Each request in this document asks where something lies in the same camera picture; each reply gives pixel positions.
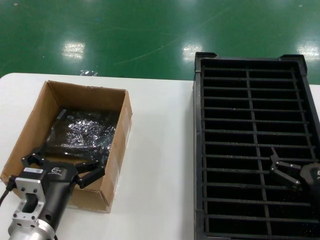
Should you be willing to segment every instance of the white table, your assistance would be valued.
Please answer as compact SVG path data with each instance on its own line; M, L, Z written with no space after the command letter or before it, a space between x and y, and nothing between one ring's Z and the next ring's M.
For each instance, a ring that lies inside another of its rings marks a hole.
M66 209L59 240L193 240L192 81L12 73L0 79L0 170L46 80L127 89L132 128L110 214ZM311 86L320 113L320 86ZM5 190L0 185L0 194ZM0 207L0 239L19 199Z

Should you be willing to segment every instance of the black crate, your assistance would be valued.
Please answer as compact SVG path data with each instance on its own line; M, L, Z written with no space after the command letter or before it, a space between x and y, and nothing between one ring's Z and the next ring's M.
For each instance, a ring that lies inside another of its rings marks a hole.
M319 119L306 76L303 55L196 53L196 240L320 239L304 192L269 176L271 147L283 162L319 161Z

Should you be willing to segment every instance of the cable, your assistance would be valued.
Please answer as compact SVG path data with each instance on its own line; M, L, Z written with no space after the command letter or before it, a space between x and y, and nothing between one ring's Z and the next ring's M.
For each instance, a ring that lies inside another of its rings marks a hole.
M17 185L16 185L16 178L17 176L10 176L9 177L9 181L8 181L8 184L5 188L5 191L4 193L2 194L2 196L0 197L0 207L1 207L1 204L2 202L5 200L6 196L15 188L17 188Z
M4 191L4 193L2 194L2 196L0 198L0 207L1 207L2 202L5 200L6 196L8 195L8 193L10 193L10 191L6 189Z

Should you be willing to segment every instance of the epoxy floor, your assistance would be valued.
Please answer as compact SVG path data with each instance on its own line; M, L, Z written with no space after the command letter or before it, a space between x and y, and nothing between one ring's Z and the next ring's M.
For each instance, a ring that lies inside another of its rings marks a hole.
M192 80L195 52L304 54L320 84L318 0L0 0L0 77Z

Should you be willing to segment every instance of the open cardboard box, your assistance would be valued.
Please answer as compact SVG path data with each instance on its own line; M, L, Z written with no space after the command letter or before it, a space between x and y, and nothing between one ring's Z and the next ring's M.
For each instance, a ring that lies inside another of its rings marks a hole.
M105 167L105 175L84 189L76 186L69 201L70 205L81 209L109 213L131 129L132 109L129 93L124 89L46 81L0 178L7 184L11 175L19 175L24 169L21 158L44 142L61 107L120 112ZM71 161L63 156L59 158L47 157L47 159L58 162Z

